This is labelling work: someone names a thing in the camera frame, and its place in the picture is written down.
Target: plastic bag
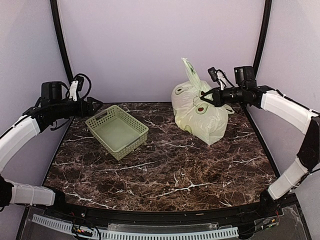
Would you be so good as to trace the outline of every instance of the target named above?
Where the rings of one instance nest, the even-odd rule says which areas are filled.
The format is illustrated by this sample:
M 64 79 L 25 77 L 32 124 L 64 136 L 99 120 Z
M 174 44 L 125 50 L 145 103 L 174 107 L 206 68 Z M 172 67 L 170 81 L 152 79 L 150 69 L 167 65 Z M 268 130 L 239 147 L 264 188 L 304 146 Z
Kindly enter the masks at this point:
M 175 123 L 184 131 L 197 136 L 208 145 L 219 141 L 226 132 L 229 105 L 215 107 L 200 99 L 212 87 L 200 80 L 187 58 L 182 58 L 189 81 L 177 85 L 171 94 Z

